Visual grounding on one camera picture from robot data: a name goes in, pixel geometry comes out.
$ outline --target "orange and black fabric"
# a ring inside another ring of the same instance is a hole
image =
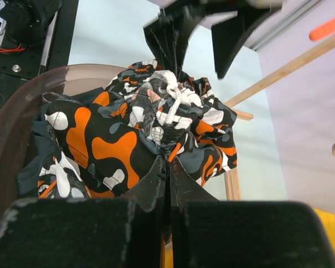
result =
[[[51,102],[45,122],[54,143],[40,170],[39,196],[114,197],[141,180],[156,155],[180,158],[200,185],[237,165],[237,118],[207,78],[180,81],[155,60],[132,64],[88,106]]]

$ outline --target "patterned fabric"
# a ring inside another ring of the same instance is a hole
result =
[[[45,119],[55,151],[40,172],[39,196],[114,197],[141,180],[156,155],[180,158],[200,185],[237,165],[237,116],[207,78],[180,81],[155,60],[118,74],[87,107],[60,97]]]

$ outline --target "orange pattern spot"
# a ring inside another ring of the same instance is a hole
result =
[[[145,68],[142,68],[142,69],[136,69],[135,71],[136,71],[137,73],[141,73],[141,72],[144,72],[144,71],[149,71],[150,66],[151,66],[151,65],[147,65]]]
[[[159,63],[157,64],[155,70],[157,70],[157,71],[162,71],[162,67],[161,67],[161,65],[160,65]]]
[[[195,81],[195,78],[193,78],[192,76],[189,76],[189,84],[196,92],[196,89],[195,89],[195,86],[194,86],[194,81]]]
[[[202,135],[203,133],[206,132],[213,132],[214,131],[214,127],[203,122],[202,120],[199,121],[199,124],[196,127],[196,133],[197,135]]]
[[[169,163],[171,163],[171,161],[174,159],[174,157],[176,156],[176,154],[178,153],[178,151],[180,150],[180,148],[181,148],[181,143],[178,142],[176,144],[176,147],[171,152],[171,155],[169,156],[169,159],[167,160]]]
[[[96,104],[99,104],[100,106],[108,106],[109,105],[109,93],[107,91],[102,92],[100,95],[98,95],[94,102]]]
[[[91,112],[88,108],[80,107],[74,114],[76,126],[67,132],[66,141],[74,160],[85,169],[88,166],[88,151],[85,144],[85,128],[90,119]]]
[[[46,198],[49,193],[53,190],[53,188],[56,186],[57,180],[55,180],[51,185],[39,196],[39,198]]]
[[[90,197],[92,198],[111,198],[114,197],[114,194],[112,191],[108,190],[102,193],[97,193],[93,190],[88,189],[88,192],[90,194]]]
[[[221,151],[223,151],[227,156],[233,156],[237,153],[235,147],[231,147],[231,148],[220,147],[220,146],[217,146],[216,144],[214,144],[213,141],[209,140],[209,139],[200,140],[200,143],[202,143],[202,144],[212,144],[212,145],[216,146],[217,148],[221,149]]]
[[[128,76],[127,78],[123,79],[123,81],[130,82],[131,84],[137,84],[138,83],[137,81],[130,81],[130,76]]]
[[[205,82],[205,85],[204,85],[204,87],[203,87],[203,89],[202,89],[202,95],[204,95],[204,94],[207,93],[207,86],[208,86],[208,85],[210,85],[210,83],[209,83],[209,82]]]
[[[131,153],[137,145],[137,136],[134,132],[128,132],[117,142],[109,143],[96,137],[92,141],[92,153],[95,159],[116,158],[122,161],[128,172],[128,188],[131,189],[139,181],[139,176],[131,166]]]
[[[197,141],[197,142],[200,142],[200,140],[201,140],[201,138],[202,138],[202,135],[196,136],[195,138],[196,138],[196,141]]]
[[[119,109],[117,109],[115,112],[111,113],[111,116],[113,116],[113,117],[121,116],[122,118],[124,118],[124,116],[127,114],[127,110],[128,110],[128,104],[126,102],[124,102],[119,107]]]
[[[213,165],[210,167],[210,165],[213,162],[213,156],[208,156],[207,162],[205,163],[202,171],[202,183],[201,186],[205,185],[207,179],[213,174],[213,170],[216,168],[217,172],[221,171],[222,169],[222,153],[217,148],[218,151],[218,160],[213,163]]]
[[[89,197],[92,197],[91,194],[90,194],[90,192],[89,192],[89,188],[87,187],[87,185],[85,186],[85,189],[86,189],[86,191],[87,191]]]
[[[208,158],[207,158],[207,161],[206,163],[204,164],[203,168],[202,168],[202,183],[201,183],[201,186],[204,186],[205,183],[206,183],[206,171],[208,170],[208,167],[212,164],[212,161],[213,161],[213,156],[212,155],[209,155]]]
[[[219,130],[220,130],[222,127],[228,127],[228,124],[221,124],[221,125],[215,126],[215,128],[218,128]]]

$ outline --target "screw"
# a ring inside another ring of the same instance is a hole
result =
[[[13,70],[15,73],[18,73],[19,71],[21,71],[21,67],[20,67],[20,65],[15,64],[15,65],[12,67],[12,70]]]

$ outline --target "white wall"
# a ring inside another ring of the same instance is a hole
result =
[[[321,1],[260,51],[263,74],[325,40],[311,42],[309,32],[334,18],[335,0]],[[335,48],[265,91],[288,197],[335,214]]]
[[[145,43],[143,26],[153,20],[159,7],[146,0],[80,0],[69,64],[100,63],[129,66],[153,59]],[[258,55],[243,47],[226,77],[214,72],[210,30],[198,27],[190,40],[184,71],[208,77],[215,95],[222,101],[262,78]],[[238,120],[234,130],[237,145],[240,188],[243,199],[285,199],[274,131],[265,93],[236,107],[255,115]],[[223,175],[206,183],[206,190],[226,199]]]

